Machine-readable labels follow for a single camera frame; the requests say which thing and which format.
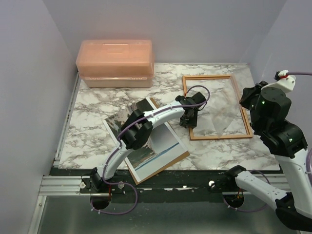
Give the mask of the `landscape photo print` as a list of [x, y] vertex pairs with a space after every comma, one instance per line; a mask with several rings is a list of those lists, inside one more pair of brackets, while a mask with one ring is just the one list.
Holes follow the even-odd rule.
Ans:
[[167, 122], [156, 126], [141, 148], [127, 150], [125, 143], [120, 146], [117, 136], [121, 132], [122, 125], [135, 110], [154, 111], [157, 110], [157, 105], [153, 99], [145, 98], [103, 121], [117, 145], [117, 152], [104, 164], [105, 180], [111, 179], [119, 165], [125, 162], [135, 183], [140, 184], [190, 155], [185, 144]]

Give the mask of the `orange wooden picture frame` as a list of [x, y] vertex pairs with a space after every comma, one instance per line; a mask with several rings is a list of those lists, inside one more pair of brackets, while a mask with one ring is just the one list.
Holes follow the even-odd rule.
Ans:
[[200, 75], [200, 76], [183, 76], [182, 77], [182, 83], [183, 83], [183, 90], [186, 93], [191, 87], [194, 87], [196, 85], [202, 85], [201, 81], [207, 80], [207, 79], [232, 79], [232, 84], [236, 91], [236, 98], [238, 101], [238, 106], [241, 112], [242, 120], [244, 122], [245, 127], [245, 134], [243, 135], [228, 135], [228, 136], [209, 136], [209, 137], [196, 137], [194, 136], [193, 129], [189, 128], [190, 133], [190, 140], [220, 140], [220, 139], [242, 139], [242, 138], [252, 138], [253, 132], [251, 129], [251, 126], [249, 124], [248, 115], [244, 108], [242, 108], [239, 104], [240, 100], [240, 90], [238, 88], [236, 79], [234, 75]]

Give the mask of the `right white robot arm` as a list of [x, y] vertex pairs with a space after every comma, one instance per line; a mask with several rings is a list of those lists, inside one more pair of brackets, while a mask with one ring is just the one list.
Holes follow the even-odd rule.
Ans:
[[302, 130], [286, 120], [291, 100], [280, 87], [262, 81], [244, 88], [240, 105], [250, 111], [251, 128], [275, 156], [287, 179], [290, 192], [255, 177], [241, 166], [227, 171], [225, 187], [246, 190], [269, 205], [288, 228], [312, 230], [311, 152]]

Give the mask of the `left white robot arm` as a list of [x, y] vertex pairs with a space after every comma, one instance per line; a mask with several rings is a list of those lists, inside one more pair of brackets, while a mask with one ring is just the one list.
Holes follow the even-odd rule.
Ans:
[[106, 159], [102, 176], [92, 179], [92, 188], [98, 193], [104, 192], [121, 162], [147, 143], [153, 129], [178, 118], [183, 127], [189, 127], [195, 122], [199, 108], [205, 103], [205, 97], [197, 92], [191, 97], [177, 96], [170, 104], [152, 111], [134, 110], [121, 127], [117, 136], [118, 144]]

